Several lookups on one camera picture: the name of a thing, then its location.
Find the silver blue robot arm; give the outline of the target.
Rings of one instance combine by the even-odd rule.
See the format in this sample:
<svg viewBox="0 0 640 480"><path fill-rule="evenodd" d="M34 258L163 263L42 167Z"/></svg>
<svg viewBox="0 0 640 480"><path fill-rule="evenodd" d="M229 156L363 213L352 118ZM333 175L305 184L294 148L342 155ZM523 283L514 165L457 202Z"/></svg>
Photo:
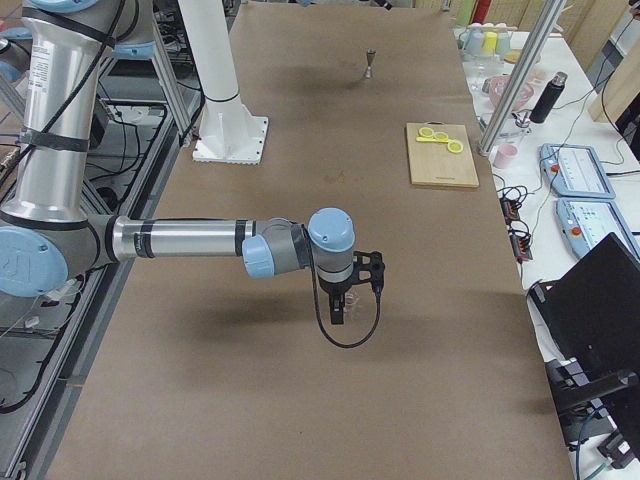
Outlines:
<svg viewBox="0 0 640 480"><path fill-rule="evenodd" d="M235 256L254 278L310 269L331 322L342 322L358 280L354 226L343 210L323 208L307 224L132 219L103 176L86 176L101 62L154 57L151 2L26 1L22 19L32 45L18 175L1 206L4 294L35 298L134 258Z"/></svg>

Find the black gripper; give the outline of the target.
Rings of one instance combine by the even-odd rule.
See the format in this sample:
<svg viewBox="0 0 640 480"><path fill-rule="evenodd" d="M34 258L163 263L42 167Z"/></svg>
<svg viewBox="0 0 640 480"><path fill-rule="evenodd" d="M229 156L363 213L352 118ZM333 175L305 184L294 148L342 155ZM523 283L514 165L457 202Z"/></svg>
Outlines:
<svg viewBox="0 0 640 480"><path fill-rule="evenodd" d="M332 325L344 324L345 295L351 289L351 281L330 282L320 280L321 289L329 296L330 322Z"/></svg>

